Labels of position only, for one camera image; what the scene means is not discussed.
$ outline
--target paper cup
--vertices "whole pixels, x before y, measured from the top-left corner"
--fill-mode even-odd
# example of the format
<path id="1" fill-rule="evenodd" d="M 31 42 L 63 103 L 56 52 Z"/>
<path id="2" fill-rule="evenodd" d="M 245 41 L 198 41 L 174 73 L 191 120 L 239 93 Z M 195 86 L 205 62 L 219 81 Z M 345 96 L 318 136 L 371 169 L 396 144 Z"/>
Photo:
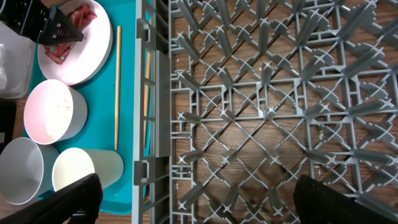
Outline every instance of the paper cup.
<path id="1" fill-rule="evenodd" d="M 0 193 L 14 205 L 22 205 L 50 190 L 51 171 L 58 151 L 29 138 L 11 141 L 0 155 Z"/>
<path id="2" fill-rule="evenodd" d="M 52 184 L 58 191 L 87 176 L 98 174 L 102 189 L 115 183 L 123 174 L 123 160 L 115 151 L 70 148 L 57 158 L 52 170 Z"/>
<path id="3" fill-rule="evenodd" d="M 38 84 L 25 105 L 25 129 L 38 144 L 48 145 L 74 137 L 86 119 L 84 97 L 58 80 Z"/>

